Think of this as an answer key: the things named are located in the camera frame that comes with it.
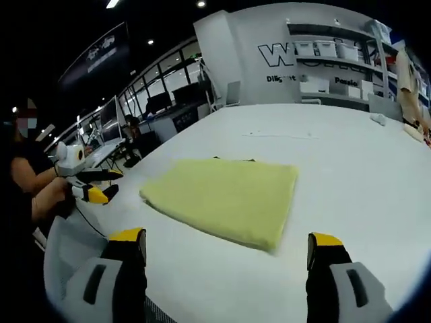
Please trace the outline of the person's left hand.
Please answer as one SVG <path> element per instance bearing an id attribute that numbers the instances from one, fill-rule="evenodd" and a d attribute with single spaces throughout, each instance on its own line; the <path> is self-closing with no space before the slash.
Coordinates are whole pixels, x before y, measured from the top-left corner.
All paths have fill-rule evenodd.
<path id="1" fill-rule="evenodd" d="M 72 193 L 72 185 L 65 178 L 57 177 L 53 180 L 55 186 L 55 200 L 59 202 L 67 201 L 68 203 L 74 203 L 75 197 Z"/>

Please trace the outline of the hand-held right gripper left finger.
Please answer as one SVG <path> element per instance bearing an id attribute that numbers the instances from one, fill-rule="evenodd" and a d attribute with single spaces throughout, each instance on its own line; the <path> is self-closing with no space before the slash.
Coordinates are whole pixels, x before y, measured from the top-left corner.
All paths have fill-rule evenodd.
<path id="1" fill-rule="evenodd" d="M 67 283 L 68 322 L 145 322 L 146 230 L 109 237 L 101 255 L 87 260 Z"/>

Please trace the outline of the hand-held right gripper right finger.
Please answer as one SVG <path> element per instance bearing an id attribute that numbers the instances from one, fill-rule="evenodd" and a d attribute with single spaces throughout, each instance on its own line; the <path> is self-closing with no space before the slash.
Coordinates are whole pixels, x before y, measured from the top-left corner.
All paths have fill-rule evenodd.
<path id="1" fill-rule="evenodd" d="M 393 313 L 384 285 L 334 236 L 309 233 L 307 271 L 308 322 L 386 322 Z"/>

